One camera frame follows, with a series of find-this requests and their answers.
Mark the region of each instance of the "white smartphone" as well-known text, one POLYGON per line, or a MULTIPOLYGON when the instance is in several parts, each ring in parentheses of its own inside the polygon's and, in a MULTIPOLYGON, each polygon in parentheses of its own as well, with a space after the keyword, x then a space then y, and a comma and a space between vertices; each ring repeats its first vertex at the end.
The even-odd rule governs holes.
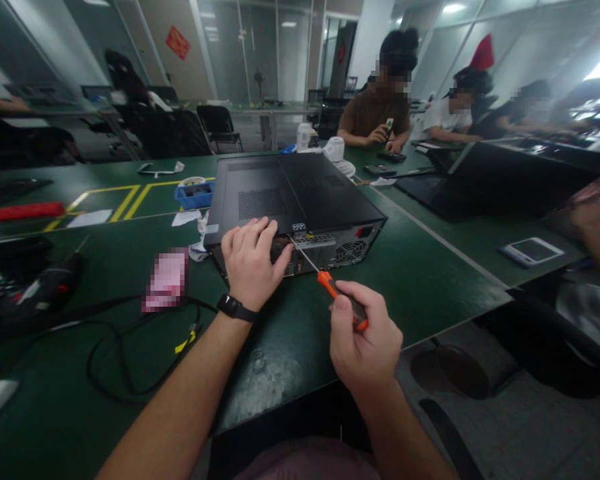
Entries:
POLYGON ((528 238, 502 247, 502 252, 510 258, 530 268, 552 260, 564 252, 537 237, 528 238))

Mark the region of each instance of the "blue plastic basket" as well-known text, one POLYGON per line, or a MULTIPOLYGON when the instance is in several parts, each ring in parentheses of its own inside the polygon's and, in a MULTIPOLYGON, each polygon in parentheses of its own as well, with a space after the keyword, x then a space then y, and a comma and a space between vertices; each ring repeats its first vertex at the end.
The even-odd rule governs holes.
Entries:
POLYGON ((215 188, 215 182, 199 183, 197 185, 186 185, 184 187, 176 187, 173 197, 180 202, 184 210, 192 210, 196 208, 205 208, 211 205, 211 199, 213 198, 213 189, 215 188), (200 188, 210 187, 211 192, 196 191, 200 188))

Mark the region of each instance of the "red decoration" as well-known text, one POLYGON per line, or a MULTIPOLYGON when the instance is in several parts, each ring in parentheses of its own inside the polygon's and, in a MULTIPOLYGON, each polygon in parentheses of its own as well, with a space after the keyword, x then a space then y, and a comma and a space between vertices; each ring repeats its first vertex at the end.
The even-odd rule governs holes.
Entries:
POLYGON ((342 45, 340 45, 340 49, 338 50, 338 65, 342 63, 342 60, 345 59, 345 54, 347 52, 347 49, 345 48, 345 43, 342 42, 342 45))
POLYGON ((62 202, 34 203, 31 205, 18 205, 16 207, 0 208, 0 221, 17 220, 29 217, 59 217, 65 208, 62 202))
POLYGON ((477 68, 478 70, 487 70, 488 68, 491 68, 494 63, 491 34, 488 34, 480 41, 480 45, 476 48, 473 60, 471 60, 469 66, 477 68))
POLYGON ((171 27, 171 30, 169 30, 167 45, 178 57, 180 57, 180 60, 187 58, 187 54, 191 48, 191 44, 182 36, 180 30, 176 27, 171 27))

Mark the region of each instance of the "finger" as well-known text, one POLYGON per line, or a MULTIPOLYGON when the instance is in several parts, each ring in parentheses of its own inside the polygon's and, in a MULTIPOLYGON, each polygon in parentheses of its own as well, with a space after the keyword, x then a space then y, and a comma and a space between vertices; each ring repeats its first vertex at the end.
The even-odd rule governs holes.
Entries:
POLYGON ((368 316, 389 318, 385 298, 378 292, 359 283, 344 280, 337 280, 335 286, 342 293, 351 295, 358 300, 364 306, 368 316))
POLYGON ((262 252, 268 252, 271 250, 271 244, 273 243, 273 238, 275 237, 275 233, 278 231, 278 222, 276 220, 271 220, 269 222, 267 228, 262 230, 260 234, 260 238, 258 238, 258 242, 256 245, 256 249, 262 252))
POLYGON ((235 236, 236 232, 238 232, 238 230, 240 230, 240 227, 234 227, 228 232, 226 232, 225 236, 222 237, 222 256, 225 260, 227 260, 233 253, 233 237, 235 236))
POLYGON ((282 250, 282 254, 276 260, 275 265, 273 266, 273 277, 276 279, 282 279, 285 276, 285 271, 287 270, 287 265, 291 261, 291 252, 293 252, 293 244, 288 244, 284 250, 282 250))
POLYGON ((245 240, 242 242, 242 247, 240 248, 242 250, 254 250, 255 246, 258 244, 258 237, 260 236, 260 233, 262 233, 262 230, 264 230, 268 224, 269 218, 262 217, 260 220, 258 220, 258 222, 251 225, 245 233, 245 240))
POLYGON ((244 227, 241 227, 240 230, 238 230, 238 232, 233 236, 234 252, 237 252, 238 250, 240 250, 240 248, 242 248, 242 243, 245 240, 245 234, 247 233, 247 230, 256 222, 258 222, 258 219, 249 220, 249 222, 244 227))
POLYGON ((345 358, 353 354, 353 307, 351 300, 338 295, 331 311, 331 350, 345 358))

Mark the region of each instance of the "black watch strap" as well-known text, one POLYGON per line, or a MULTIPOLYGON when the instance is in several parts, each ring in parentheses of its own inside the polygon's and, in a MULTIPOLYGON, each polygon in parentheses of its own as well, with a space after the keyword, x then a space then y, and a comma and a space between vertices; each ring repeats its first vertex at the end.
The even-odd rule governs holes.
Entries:
POLYGON ((240 303, 232 296, 227 295, 226 293, 223 294, 222 297, 220 297, 220 300, 218 300, 218 304, 216 305, 216 307, 222 313, 231 318, 237 318, 251 323, 255 322, 255 320, 258 318, 257 312, 245 308, 245 306, 242 305, 242 303, 240 303))

